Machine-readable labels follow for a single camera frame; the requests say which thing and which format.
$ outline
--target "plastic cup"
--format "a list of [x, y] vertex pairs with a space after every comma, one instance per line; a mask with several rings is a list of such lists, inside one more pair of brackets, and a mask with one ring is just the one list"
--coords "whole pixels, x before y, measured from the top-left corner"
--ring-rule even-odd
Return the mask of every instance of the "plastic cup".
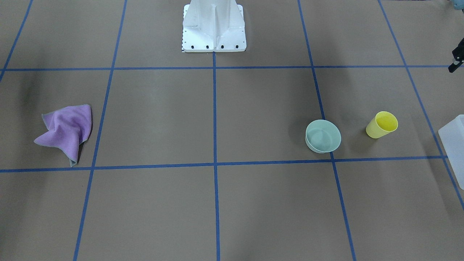
[[366, 133], [369, 137], [378, 139], [394, 132], [398, 128], [398, 120], [387, 111], [378, 112], [366, 127]]
[[342, 136], [330, 121], [315, 120], [306, 127], [306, 145], [314, 152], [332, 152], [340, 146]]

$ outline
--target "translucent container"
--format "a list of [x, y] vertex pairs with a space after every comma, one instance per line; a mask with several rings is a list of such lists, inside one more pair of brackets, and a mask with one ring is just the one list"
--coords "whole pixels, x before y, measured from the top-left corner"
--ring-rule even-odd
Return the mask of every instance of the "translucent container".
[[457, 116], [439, 131], [456, 179], [464, 189], [464, 114]]

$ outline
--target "grid line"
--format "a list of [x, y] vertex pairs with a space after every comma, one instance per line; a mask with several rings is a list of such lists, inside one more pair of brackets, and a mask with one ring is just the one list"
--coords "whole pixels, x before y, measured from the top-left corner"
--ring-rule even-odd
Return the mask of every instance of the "grid line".
[[[324, 107], [322, 105], [321, 94], [319, 92], [319, 84], [317, 83], [316, 70], [314, 68], [313, 57], [311, 55], [311, 48], [309, 46], [308, 33], [306, 31], [306, 26], [305, 26], [305, 23], [304, 23], [303, 11], [302, 11], [302, 8], [301, 8], [301, 2], [300, 2], [300, 0], [297, 0], [297, 1], [298, 1], [298, 9], [300, 11], [301, 24], [303, 26], [304, 38], [306, 40], [306, 47], [308, 49], [309, 61], [311, 63], [311, 71], [313, 73], [314, 85], [315, 85], [316, 93], [317, 93], [317, 99], [319, 101], [319, 107], [320, 107], [320, 110], [321, 110], [322, 119], [325, 120]], [[349, 242], [349, 246], [350, 246], [350, 250], [351, 250], [351, 257], [353, 258], [353, 261], [356, 261], [356, 253], [355, 253], [354, 246], [353, 246], [353, 239], [351, 238], [351, 231], [350, 231], [350, 228], [349, 228], [348, 216], [347, 216], [347, 213], [346, 213], [345, 203], [344, 203], [344, 200], [343, 200], [342, 187], [340, 185], [340, 180], [338, 179], [337, 166], [335, 164], [335, 159], [334, 159], [333, 152], [330, 153], [330, 161], [332, 163], [332, 168], [334, 170], [334, 177], [335, 177], [335, 182], [337, 184], [338, 196], [339, 196], [339, 199], [340, 199], [340, 206], [342, 208], [343, 220], [345, 222], [345, 228], [346, 228], [348, 242]]]
[[425, 110], [425, 106], [422, 103], [422, 100], [420, 98], [419, 91], [417, 90], [416, 84], [414, 83], [411, 72], [409, 71], [406, 60], [405, 60], [405, 58], [403, 56], [403, 52], [401, 51], [400, 45], [399, 45], [399, 43], [398, 43], [398, 41], [396, 39], [395, 33], [393, 32], [390, 21], [388, 20], [387, 13], [385, 12], [385, 9], [383, 8], [381, 0], [377, 0], [377, 1], [379, 3], [380, 9], [382, 10], [385, 21], [387, 22], [388, 28], [390, 29], [390, 33], [392, 34], [393, 40], [395, 41], [396, 48], [398, 49], [398, 52], [400, 53], [401, 59], [403, 60], [403, 64], [405, 65], [405, 69], [406, 69], [406, 72], [407, 72], [407, 74], [409, 76], [409, 80], [411, 81], [411, 85], [412, 85], [412, 87], [414, 89], [414, 92], [416, 93], [417, 100], [419, 101], [419, 105], [420, 105], [420, 107], [422, 109], [422, 112], [423, 112], [423, 114], [425, 116], [425, 119], [427, 120], [427, 124], [429, 125], [430, 132], [432, 133], [433, 139], [435, 140], [435, 145], [437, 146], [438, 151], [440, 152], [440, 156], [442, 156], [443, 164], [445, 165], [446, 171], [448, 172], [448, 176], [450, 177], [450, 180], [451, 180], [451, 183], [453, 184], [456, 195], [458, 196], [459, 202], [461, 203], [461, 207], [464, 210], [464, 202], [463, 202], [463, 199], [461, 197], [461, 194], [459, 193], [458, 187], [456, 185], [456, 181], [454, 180], [453, 175], [452, 175], [452, 173], [450, 171], [450, 168], [448, 167], [448, 163], [446, 162], [446, 159], [444, 157], [444, 153], [443, 153], [443, 151], [442, 151], [442, 149], [440, 147], [440, 143], [438, 142], [437, 135], [435, 135], [435, 131], [433, 130], [432, 124], [430, 122], [430, 118], [427, 115], [427, 111]]
[[217, 142], [217, 96], [216, 96], [216, 53], [213, 52], [213, 164], [214, 164], [214, 209], [216, 213], [216, 261], [221, 260], [219, 226], [219, 185], [218, 185], [218, 142]]
[[27, 17], [29, 16], [29, 12], [31, 10], [33, 0], [29, 1], [29, 5], [27, 6], [26, 13], [23, 18], [23, 22], [21, 23], [21, 26], [19, 27], [18, 33], [16, 34], [16, 38], [14, 39], [13, 45], [11, 46], [10, 53], [8, 54], [8, 57], [6, 58], [5, 65], [3, 66], [3, 70], [1, 71], [0, 74], [0, 82], [3, 79], [3, 75], [5, 75], [6, 68], [8, 67], [8, 64], [10, 63], [11, 56], [13, 55], [14, 48], [16, 47], [16, 44], [18, 43], [18, 39], [21, 35], [21, 32], [23, 31], [24, 24], [26, 23]]
[[[336, 68], [447, 68], [448, 65], [273, 65], [273, 66], [216, 66], [216, 70], [240, 69], [336, 69]], [[76, 67], [76, 68], [4, 68], [2, 72], [48, 72], [48, 71], [133, 71], [133, 70], [211, 70], [212, 66], [168, 67]]]
[[[91, 184], [92, 184], [92, 179], [93, 179], [93, 173], [95, 170], [122, 170], [122, 169], [145, 169], [145, 168], [181, 168], [181, 167], [200, 167], [200, 166], [213, 166], [214, 167], [214, 187], [215, 187], [215, 209], [216, 209], [216, 252], [217, 252], [217, 261], [220, 261], [220, 236], [219, 236], [219, 192], [218, 192], [218, 166], [233, 166], [233, 165], [260, 165], [260, 164], [297, 164], [297, 163], [332, 163], [333, 166], [333, 171], [335, 175], [335, 181], [337, 184], [337, 189], [339, 193], [339, 198], [340, 198], [340, 203], [341, 203], [341, 208], [343, 212], [343, 217], [347, 229], [347, 235], [349, 239], [349, 244], [351, 248], [351, 253], [353, 260], [356, 261], [356, 256], [355, 256], [355, 251], [353, 247], [353, 242], [351, 238], [351, 233], [349, 229], [349, 223], [348, 223], [348, 218], [346, 215], [346, 210], [344, 206], [344, 200], [343, 200], [343, 195], [342, 195], [342, 190], [341, 190], [341, 185], [340, 181], [338, 178], [338, 173], [336, 169], [336, 162], [361, 162], [361, 161], [394, 161], [394, 160], [423, 160], [423, 159], [442, 159], [445, 167], [447, 169], [448, 175], [450, 176], [451, 182], [454, 186], [454, 189], [457, 193], [457, 196], [461, 202], [461, 205], [464, 209], [464, 203], [463, 200], [460, 196], [460, 193], [457, 189], [456, 183], [454, 181], [454, 178], [451, 174], [451, 171], [448, 167], [448, 164], [446, 162], [447, 156], [444, 155], [443, 151], [441, 150], [441, 147], [438, 143], [438, 139], [435, 135], [435, 132], [433, 130], [433, 127], [431, 125], [430, 119], [426, 113], [425, 107], [421, 101], [419, 92], [415, 86], [414, 80], [411, 76], [411, 73], [409, 71], [409, 68], [444, 68], [448, 67], [448, 65], [407, 65], [402, 51], [400, 49], [400, 46], [396, 40], [396, 37], [393, 33], [393, 30], [391, 28], [391, 25], [389, 23], [389, 20], [387, 18], [387, 14], [382, 6], [382, 3], [380, 0], [378, 0], [378, 3], [382, 9], [383, 15], [385, 17], [385, 20], [388, 24], [388, 27], [390, 29], [390, 32], [393, 36], [393, 39], [395, 41], [395, 44], [398, 48], [398, 51], [401, 55], [403, 65], [314, 65], [313, 60], [312, 60], [312, 55], [310, 51], [310, 46], [309, 46], [309, 40], [307, 36], [307, 30], [305, 27], [304, 23], [304, 18], [303, 18], [303, 12], [301, 8], [301, 3], [300, 0], [298, 1], [298, 7], [299, 7], [299, 12], [301, 16], [301, 21], [302, 21], [302, 26], [303, 26], [303, 32], [305, 35], [305, 40], [307, 44], [307, 49], [308, 49], [308, 55], [310, 59], [310, 64], [311, 66], [307, 65], [302, 65], [302, 66], [216, 66], [216, 53], [213, 52], [213, 66], [204, 66], [204, 67], [115, 67], [116, 63], [116, 56], [117, 56], [117, 51], [119, 47], [119, 40], [121, 37], [122, 33], [122, 27], [123, 27], [123, 22], [124, 22], [124, 16], [125, 16], [125, 11], [126, 11], [126, 6], [127, 6], [127, 0], [124, 1], [124, 6], [122, 10], [122, 16], [121, 16], [121, 21], [120, 21], [120, 27], [119, 27], [119, 32], [118, 36], [116, 39], [116, 46], [114, 50], [114, 56], [113, 56], [113, 61], [111, 67], [89, 67], [89, 68], [13, 68], [13, 69], [8, 69], [8, 64], [11, 59], [11, 56], [13, 54], [13, 51], [16, 47], [16, 44], [19, 40], [19, 37], [21, 35], [21, 32], [23, 30], [23, 27], [25, 25], [26, 19], [28, 17], [28, 14], [30, 12], [32, 2], [33, 0], [30, 0], [29, 5], [27, 7], [25, 16], [23, 18], [23, 21], [21, 23], [21, 26], [19, 28], [19, 31], [16, 35], [16, 38], [13, 42], [12, 48], [10, 50], [10, 53], [6, 59], [6, 62], [4, 64], [3, 69], [1, 70], [0, 74], [0, 81], [3, 79], [3, 76], [5, 72], [30, 72], [30, 71], [110, 71], [109, 75], [109, 80], [108, 80], [108, 85], [107, 85], [107, 90], [105, 93], [105, 100], [103, 104], [103, 111], [101, 115], [101, 120], [100, 120], [100, 125], [99, 125], [99, 130], [98, 130], [98, 135], [97, 135], [97, 141], [95, 145], [95, 150], [94, 150], [94, 156], [92, 159], [92, 165], [91, 167], [74, 167], [74, 168], [38, 168], [38, 169], [5, 169], [5, 170], [0, 170], [0, 173], [12, 173], [12, 172], [39, 172], [39, 171], [78, 171], [78, 170], [90, 170], [89, 174], [89, 180], [88, 180], [88, 185], [87, 185], [87, 190], [86, 190], [86, 195], [85, 195], [85, 200], [84, 200], [84, 206], [83, 206], [83, 212], [81, 216], [81, 222], [79, 226], [79, 233], [77, 236], [77, 241], [76, 241], [76, 248], [74, 252], [74, 258], [73, 260], [77, 260], [77, 255], [79, 251], [79, 245], [80, 245], [80, 240], [82, 237], [82, 231], [84, 227], [84, 221], [85, 221], [85, 214], [86, 214], [86, 209], [87, 209], [87, 204], [90, 196], [90, 189], [91, 189]], [[282, 160], [282, 161], [254, 161], [254, 162], [218, 162], [217, 161], [217, 97], [216, 97], [216, 70], [227, 70], [227, 69], [311, 69], [313, 78], [315, 81], [315, 88], [318, 96], [318, 101], [320, 105], [320, 110], [321, 110], [321, 115], [322, 118], [325, 119], [324, 115], [324, 110], [323, 110], [323, 105], [322, 105], [322, 99], [321, 95], [319, 92], [319, 86], [317, 83], [317, 78], [316, 78], [316, 72], [315, 69], [324, 69], [324, 68], [405, 68], [408, 76], [410, 78], [411, 84], [414, 88], [414, 91], [416, 93], [416, 96], [418, 98], [418, 101], [420, 103], [420, 106], [422, 108], [422, 111], [424, 113], [424, 116], [427, 120], [427, 123], [429, 125], [429, 128], [432, 132], [432, 135], [434, 137], [435, 143], [438, 147], [438, 150], [440, 152], [440, 156], [417, 156], [417, 157], [383, 157], [383, 158], [346, 158], [346, 159], [335, 159], [333, 153], [330, 153], [330, 159], [324, 159], [324, 160]], [[103, 122], [104, 122], [104, 117], [106, 113], [106, 105], [108, 102], [108, 97], [109, 97], [109, 91], [111, 87], [111, 81], [112, 81], [112, 76], [113, 72], [115, 70], [213, 70], [213, 162], [212, 163], [185, 163], [185, 164], [152, 164], [152, 165], [124, 165], [124, 166], [95, 166], [96, 165], [96, 159], [97, 159], [97, 154], [98, 154], [98, 147], [99, 147], [99, 142], [102, 134], [102, 129], [103, 129]]]
[[120, 24], [119, 24], [119, 31], [118, 31], [118, 35], [117, 35], [117, 38], [116, 38], [115, 50], [114, 50], [114, 54], [113, 54], [113, 61], [111, 63], [110, 76], [108, 78], [108, 86], [106, 88], [106, 94], [105, 94], [105, 100], [104, 100], [104, 103], [103, 103], [102, 115], [100, 117], [100, 126], [98, 127], [98, 135], [97, 135], [97, 141], [95, 143], [95, 151], [94, 151], [93, 159], [92, 159], [92, 167], [90, 169], [89, 181], [87, 183], [87, 190], [85, 192], [84, 206], [82, 208], [81, 222], [79, 224], [79, 231], [77, 233], [76, 248], [74, 249], [73, 261], [77, 261], [77, 256], [79, 254], [79, 247], [80, 247], [80, 242], [81, 242], [81, 238], [82, 238], [82, 231], [84, 229], [85, 214], [87, 212], [87, 205], [89, 203], [90, 189], [92, 187], [93, 174], [94, 174], [94, 171], [95, 171], [95, 163], [97, 161], [97, 155], [98, 155], [98, 147], [100, 145], [100, 138], [102, 136], [103, 122], [105, 120], [105, 113], [106, 113], [106, 105], [108, 103], [108, 96], [110, 94], [111, 81], [112, 81], [112, 78], [113, 78], [113, 72], [114, 72], [115, 63], [116, 63], [116, 56], [117, 56], [117, 51], [118, 51], [118, 47], [119, 47], [119, 39], [121, 38], [122, 26], [124, 24], [124, 16], [125, 16], [125, 13], [126, 13], [126, 7], [127, 7], [127, 0], [124, 0], [124, 6], [122, 7], [121, 21], [120, 21]]
[[[448, 156], [412, 156], [412, 157], [379, 157], [379, 158], [334, 158], [335, 162], [363, 162], [363, 161], [398, 161], [398, 160], [423, 160], [423, 159], [447, 159]], [[329, 163], [331, 159], [309, 159], [309, 160], [276, 160], [276, 161], [238, 161], [238, 162], [210, 162], [210, 163], [178, 163], [178, 164], [148, 164], [148, 165], [115, 165], [95, 166], [94, 170], [130, 170], [130, 169], [160, 169], [160, 168], [186, 168], [186, 167], [208, 167], [208, 166], [237, 166], [237, 165], [272, 165], [272, 164], [309, 164]], [[3, 169], [0, 173], [15, 172], [41, 172], [41, 171], [76, 171], [91, 170], [92, 167], [69, 167], [69, 168], [30, 168], [30, 169]]]

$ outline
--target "purple cloth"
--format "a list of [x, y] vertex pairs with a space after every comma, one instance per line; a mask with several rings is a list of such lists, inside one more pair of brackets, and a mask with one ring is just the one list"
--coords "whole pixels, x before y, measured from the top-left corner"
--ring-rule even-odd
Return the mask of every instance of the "purple cloth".
[[69, 158], [71, 167], [76, 165], [79, 145], [89, 138], [92, 129], [90, 105], [68, 106], [42, 114], [48, 132], [34, 142], [46, 147], [61, 149]]

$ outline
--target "grid square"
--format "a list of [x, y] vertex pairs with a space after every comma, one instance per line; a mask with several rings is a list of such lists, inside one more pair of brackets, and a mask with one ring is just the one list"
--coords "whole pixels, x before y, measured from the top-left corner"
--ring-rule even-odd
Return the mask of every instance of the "grid square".
[[0, 83], [0, 168], [69, 167], [58, 148], [34, 139], [47, 132], [41, 114], [89, 104], [93, 130], [81, 146], [76, 167], [92, 165], [98, 126], [108, 84], [106, 71], [6, 72]]
[[35, 0], [8, 68], [110, 67], [123, 0]]
[[189, 3], [128, 1], [116, 66], [212, 66], [211, 53], [182, 52], [182, 14]]
[[460, 260], [464, 212], [442, 160], [337, 163], [359, 260]]
[[0, 260], [70, 260], [88, 171], [0, 175]]
[[406, 63], [450, 65], [464, 19], [451, 1], [382, 1]]
[[301, 6], [314, 65], [403, 65], [377, 1], [302, 1]]
[[213, 161], [212, 70], [115, 71], [99, 166]]
[[[342, 134], [336, 158], [439, 155], [404, 68], [326, 68], [316, 74], [326, 118]], [[372, 139], [365, 129], [379, 111], [391, 112], [399, 126]]]
[[352, 260], [332, 164], [218, 169], [221, 260]]
[[438, 130], [458, 115], [464, 114], [464, 70], [449, 73], [446, 68], [410, 68], [422, 103], [438, 142], [445, 153]]
[[2, 69], [10, 54], [10, 47], [13, 45], [18, 30], [21, 27], [28, 5], [29, 0], [0, 2], [0, 24], [2, 25], [0, 34], [0, 66]]
[[310, 69], [218, 70], [217, 107], [220, 162], [329, 158], [304, 141], [321, 118]]
[[79, 260], [216, 260], [213, 173], [96, 171]]
[[246, 51], [218, 53], [218, 66], [310, 65], [297, 1], [237, 4], [243, 6]]

